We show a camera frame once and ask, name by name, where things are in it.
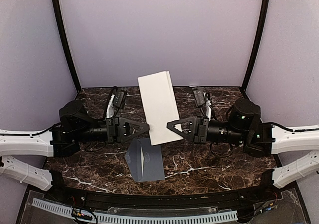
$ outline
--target white cable tray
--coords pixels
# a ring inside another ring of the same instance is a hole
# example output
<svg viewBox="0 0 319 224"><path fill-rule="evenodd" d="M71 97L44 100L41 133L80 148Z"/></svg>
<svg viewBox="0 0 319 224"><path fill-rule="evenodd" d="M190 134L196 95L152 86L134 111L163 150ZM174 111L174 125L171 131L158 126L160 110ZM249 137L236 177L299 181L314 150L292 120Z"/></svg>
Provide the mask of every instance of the white cable tray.
<svg viewBox="0 0 319 224"><path fill-rule="evenodd" d="M33 199L33 206L54 213L66 218L72 218L72 208L69 206L63 206L60 204L52 203L49 201L41 200L38 198ZM82 211L86 215L92 216L87 211ZM132 217L132 216L120 216L110 215L105 213L94 212L98 218L100 224L215 224L224 223L230 221L236 221L237 211L229 211L224 213L215 213L208 215L198 215L189 217Z"/></svg>

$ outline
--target black cable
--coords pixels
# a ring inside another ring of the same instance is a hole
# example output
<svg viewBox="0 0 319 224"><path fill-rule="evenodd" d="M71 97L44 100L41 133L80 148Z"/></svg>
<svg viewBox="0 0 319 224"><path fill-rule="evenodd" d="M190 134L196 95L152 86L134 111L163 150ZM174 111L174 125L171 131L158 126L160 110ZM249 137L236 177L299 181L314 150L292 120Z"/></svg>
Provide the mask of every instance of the black cable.
<svg viewBox="0 0 319 224"><path fill-rule="evenodd" d="M112 94L114 91L117 91L118 88L116 86L113 86L108 94L108 97L106 99L106 104L105 104L105 107L104 107L104 112L103 112L103 117L101 120L105 120L106 119L106 113L107 113L107 110L108 110L108 105L109 105L109 102L111 100L111 97L112 97Z"/></svg>
<svg viewBox="0 0 319 224"><path fill-rule="evenodd" d="M257 208L255 208L252 212L240 217L240 218L245 218L250 216L251 214L255 213L257 210L259 210L266 202L268 202L268 200L264 201L261 205L259 205Z"/></svg>
<svg viewBox="0 0 319 224"><path fill-rule="evenodd" d="M218 121L216 114L215 114L214 107L211 105L209 105L209 107L211 108L211 116L213 117L214 120Z"/></svg>
<svg viewBox="0 0 319 224"><path fill-rule="evenodd" d="M226 120L228 120L228 115L231 112L231 110L234 108L234 105L232 105L226 112Z"/></svg>
<svg viewBox="0 0 319 224"><path fill-rule="evenodd" d="M217 157L217 158L227 158L227 157L229 157L230 155L232 155L233 152L234 152L234 147L233 147L233 145L232 145L231 143L229 143L228 145L229 145L229 150L230 150L230 151L229 151L227 154L225 154L225 155L219 155L219 154L217 154L217 153L215 153L215 152L213 151L213 144L215 144L215 142L213 142L213 143L210 144L209 149L210 149L211 154L214 155L214 156Z"/></svg>
<svg viewBox="0 0 319 224"><path fill-rule="evenodd" d="M79 213L81 213L82 210L89 212L89 213L94 217L94 219L95 219L95 224L98 224L98 218L97 218L97 216L94 214L94 212L92 212L91 210L89 210L89 209L87 209L87 208L79 207L79 206L76 206L76 205L73 205L72 208L73 208L73 209L74 209L74 208L79 209ZM89 221L89 220L88 220L88 222L78 220L77 217L74 217L74 218L75 218L75 219L78 221L78 223L80 223L80 224L90 223L90 222L91 222L91 221Z"/></svg>
<svg viewBox="0 0 319 224"><path fill-rule="evenodd" d="M272 190L270 190L270 189L266 189L265 191L264 191L264 194L265 193L272 193L272 194L274 194L274 196L276 197L276 199L275 199L275 201L274 201L274 203L276 203L277 202L277 199L278 199L278 196L277 196L277 194L274 192L274 191L272 191ZM253 202L253 203L258 203L258 202L260 202L263 198L259 198L259 199L250 199L250 198L246 198L246 197L240 197L240 199L245 199L245 200L248 200L248 201L250 201L250 202Z"/></svg>
<svg viewBox="0 0 319 224"><path fill-rule="evenodd" d="M115 110L115 112L114 112L114 114L113 114L113 116L112 116L112 117L117 116L117 115L118 115L119 110L120 110L120 108L116 108L116 110Z"/></svg>
<svg viewBox="0 0 319 224"><path fill-rule="evenodd" d="M53 128L57 127L57 126L60 126L61 123L56 123L54 125L52 125L50 128L47 128L45 129L44 131L41 131L39 133L30 133L30 134L27 134L27 133L0 133L0 136L38 136L38 135L41 135L47 131L50 131L52 130Z"/></svg>
<svg viewBox="0 0 319 224"><path fill-rule="evenodd" d="M277 126L277 127L279 127L279 128L282 128L283 130L288 131L288 132L291 132L291 133L303 133L303 132L310 132L310 131L319 131L319 128L296 129L296 130L293 130L293 129L284 127L284 126L282 126L281 124L274 123L274 122L268 122L268 123L265 123L265 124L270 124L270 125Z"/></svg>
<svg viewBox="0 0 319 224"><path fill-rule="evenodd" d="M50 195L54 200L56 200L57 202L59 202L59 203L64 203L64 202L66 202L67 200L69 200L71 197L73 197L73 196L69 196L67 199L65 199L65 200L59 200L58 198L56 198L55 196L53 196L52 194L50 194L49 192L47 192L46 194L48 194L48 195ZM77 206L77 205L72 205L72 208L74 209L74 208L77 208L77 209L79 209L79 211L81 211L81 210L85 210L85 211L87 211L87 212L89 212L90 214L92 214L92 216L94 217L94 219L95 219L95 223L96 224L98 224L98 218L96 217L96 215L94 214L94 212L92 212L91 210L89 210L89 209L87 209L87 208L83 208L83 207L80 207L80 206Z"/></svg>
<svg viewBox="0 0 319 224"><path fill-rule="evenodd" d="M205 112L204 112L203 107L200 107L199 109L200 109L200 111L201 111L201 114L202 114L204 117L208 118L207 115L206 115Z"/></svg>

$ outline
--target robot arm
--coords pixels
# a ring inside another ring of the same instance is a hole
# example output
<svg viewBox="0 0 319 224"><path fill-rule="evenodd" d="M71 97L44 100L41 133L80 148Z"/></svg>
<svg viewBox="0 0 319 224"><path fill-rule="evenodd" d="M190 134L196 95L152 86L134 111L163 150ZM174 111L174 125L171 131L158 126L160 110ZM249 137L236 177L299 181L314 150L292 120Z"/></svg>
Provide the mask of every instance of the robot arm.
<svg viewBox="0 0 319 224"><path fill-rule="evenodd" d="M287 184L319 170L319 152L311 151L286 166L275 168L272 175L273 185L283 188Z"/></svg>
<svg viewBox="0 0 319 224"><path fill-rule="evenodd" d="M318 129L319 125L293 127L292 130L312 130ZM311 132L289 132L280 127L274 126L272 137L271 154L279 154L289 151L319 150L319 131Z"/></svg>
<svg viewBox="0 0 319 224"><path fill-rule="evenodd" d="M69 102L59 114L61 123L44 131L0 130L0 175L47 191L52 186L63 185L60 173L32 167L10 155L68 157L80 151L79 142L124 143L149 130L147 124L121 117L93 119L81 101ZM138 126L139 131L131 132L130 125Z"/></svg>
<svg viewBox="0 0 319 224"><path fill-rule="evenodd" d="M23 134L25 136L0 136L0 157L5 155L40 155L53 157L52 132L33 136L36 132L15 132L1 130L3 134Z"/></svg>
<svg viewBox="0 0 319 224"><path fill-rule="evenodd" d="M35 168L12 156L0 157L0 176L3 174L44 191L48 191L53 185L61 186L64 184L60 173Z"/></svg>
<svg viewBox="0 0 319 224"><path fill-rule="evenodd" d="M228 122L191 117L173 121L167 128L194 143L211 142L243 145L243 151L254 157L270 156L288 151L314 150L308 155L284 167L265 173L264 180L277 188L308 175L319 169L319 125L285 128L275 123L261 123L260 107L246 99L238 99ZM181 132L178 124L188 125Z"/></svg>

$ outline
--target black cylinder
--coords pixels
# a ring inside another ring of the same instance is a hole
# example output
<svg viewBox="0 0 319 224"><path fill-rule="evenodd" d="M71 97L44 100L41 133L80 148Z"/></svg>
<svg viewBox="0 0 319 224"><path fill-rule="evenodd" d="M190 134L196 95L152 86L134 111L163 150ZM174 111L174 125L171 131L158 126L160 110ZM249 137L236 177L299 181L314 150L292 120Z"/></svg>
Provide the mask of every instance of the black cylinder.
<svg viewBox="0 0 319 224"><path fill-rule="evenodd" d="M250 100L239 98L230 113L229 125L238 131L248 131L256 115L260 115L260 107Z"/></svg>
<svg viewBox="0 0 319 224"><path fill-rule="evenodd" d="M243 134L231 128L229 123L211 120L208 125L207 141L240 144L243 141Z"/></svg>
<svg viewBox="0 0 319 224"><path fill-rule="evenodd" d="M79 142L107 141L106 123L99 121L97 126L90 126L75 135Z"/></svg>

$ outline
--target brown marble surface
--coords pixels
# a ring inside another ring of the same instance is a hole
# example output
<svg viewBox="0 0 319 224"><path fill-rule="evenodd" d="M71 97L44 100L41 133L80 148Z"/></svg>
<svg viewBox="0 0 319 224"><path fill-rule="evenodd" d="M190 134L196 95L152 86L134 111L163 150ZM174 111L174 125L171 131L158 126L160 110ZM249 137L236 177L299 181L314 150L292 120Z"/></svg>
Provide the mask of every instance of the brown marble surface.
<svg viewBox="0 0 319 224"><path fill-rule="evenodd" d="M83 101L89 115L101 118L109 88L83 89L77 99ZM237 98L242 97L238 88L205 87L211 92L216 116L225 121L225 113ZM138 88L127 88L125 107L119 115L145 122ZM180 118L201 115L195 107L191 88L174 87ZM218 159L209 152L209 144L198 145L186 140L163 144L162 155L166 179L156 182L134 182L124 155L129 143L110 144L97 153L82 151L68 158L47 158L45 169L63 174L69 187L118 194L182 195L220 192L257 186L261 174L276 166L273 157L254 158L234 149L232 156ZM94 149L103 143L93 143Z"/></svg>

